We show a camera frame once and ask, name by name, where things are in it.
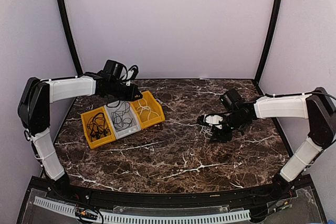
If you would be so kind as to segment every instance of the black metal bar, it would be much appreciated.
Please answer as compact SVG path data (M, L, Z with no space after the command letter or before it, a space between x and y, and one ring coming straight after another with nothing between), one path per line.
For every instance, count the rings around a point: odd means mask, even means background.
M59 13L61 15L62 23L63 23L64 33L67 38L69 50L71 53L72 61L74 62L73 64L75 65L77 74L81 75L83 74L83 70L79 62L78 54L77 54L75 43L74 43L74 38L72 37L68 14L67 14L67 10L65 7L65 2L64 0L57 0L57 3L58 3L58 8L59 8Z
M259 87L258 82L255 81L255 80L253 80L252 83L253 83L254 87L256 87L256 90L257 90L258 94L259 95L264 95L263 91ZM286 148L286 150L288 152L289 157L293 156L293 150L290 147L288 139L287 139L287 137L286 137L286 135L285 135L285 133L284 133L284 131L283 131L283 129L282 129L279 121L278 121L278 119L277 118L272 118L272 120L273 120L275 128L277 129L277 132L279 133L279 135L280 135L280 137L281 137L281 139L282 139L282 141L284 143L284 146L285 146L285 148Z
M257 69L257 73L256 73L256 76L254 78L254 80L257 83L260 82L261 76L263 75L263 71L264 71L264 68L265 68L266 61L267 61L269 49L270 49L271 44L272 44L274 30L275 30L275 26L277 24L277 19L278 19L278 14L279 14L279 9L280 9L280 3L281 3L281 0L274 0L274 3L273 3L271 19L269 21L269 26L268 26L268 31L267 31L267 36L266 36L263 52L261 54L261 58L260 58L259 66L258 66L258 69Z

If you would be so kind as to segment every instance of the table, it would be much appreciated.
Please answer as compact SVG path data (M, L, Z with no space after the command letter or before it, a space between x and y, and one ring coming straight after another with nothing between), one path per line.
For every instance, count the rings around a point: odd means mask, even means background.
M256 120L229 143L209 143L196 119L224 112L219 95L235 88L258 95L251 80L136 80L162 105L166 121L91 150L80 114L106 104L79 97L58 138L56 152L71 184L130 193L204 193L271 183L288 153L271 119Z

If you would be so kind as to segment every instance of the robotic arm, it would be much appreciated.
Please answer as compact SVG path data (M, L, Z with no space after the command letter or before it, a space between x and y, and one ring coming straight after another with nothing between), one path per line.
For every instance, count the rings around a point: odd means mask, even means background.
M121 77L123 69L126 74ZM49 178L58 188L69 184L69 177L62 167L50 137L49 104L82 95L112 95L121 101L142 98L138 86L131 84L138 74L138 67L129 70L116 61L108 60L98 73L87 72L82 76L39 80L30 78L18 106L18 115L25 128L26 140L32 143L36 158Z
M324 88L291 95L265 95L244 100L235 89L220 96L227 113L202 115L198 124L212 127L213 142L227 143L233 130L241 130L252 120L264 118L303 118L310 132L293 157L274 176L276 191L288 190L291 182L335 140L336 108Z

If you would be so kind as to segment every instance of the wall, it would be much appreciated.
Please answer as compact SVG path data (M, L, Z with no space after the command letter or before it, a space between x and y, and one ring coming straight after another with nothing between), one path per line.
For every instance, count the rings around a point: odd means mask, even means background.
M75 74L56 0L0 0L0 223L16 223L32 175L39 175L17 106L29 77ZM55 136L70 101L53 104Z
M273 0L66 0L85 71L109 58L140 78L253 78Z
M336 0L282 0L269 59L261 79L268 93L325 87L336 95ZM308 121L282 119L293 149L309 132ZM308 170L328 218L336 219L336 146Z

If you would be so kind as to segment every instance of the tangled cable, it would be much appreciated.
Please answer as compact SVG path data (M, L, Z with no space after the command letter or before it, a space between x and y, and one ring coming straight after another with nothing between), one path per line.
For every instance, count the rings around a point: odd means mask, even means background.
M99 112L90 118L87 128L90 131L89 135L91 137L91 141L101 139L102 137L106 137L111 134L105 115L102 112Z
M141 105L141 103L140 103L141 100L144 100L144 101L145 101L145 103L146 103L145 106L142 106L142 105ZM150 117L150 115L151 115L152 113L154 113L154 114L156 114L157 116L159 116L159 114L157 114L155 111L152 111L151 107L148 106L148 103L147 103L146 99L142 98L142 99L138 100L138 103L139 103L139 107L137 108L137 113L138 113L139 115L141 115L142 112L144 112L144 111L149 111L148 116L147 116L147 120L149 120L149 117Z
M133 118L130 115L125 116L130 110L129 102L122 102L118 104L116 110L111 112L112 123L116 131L123 131L133 126Z

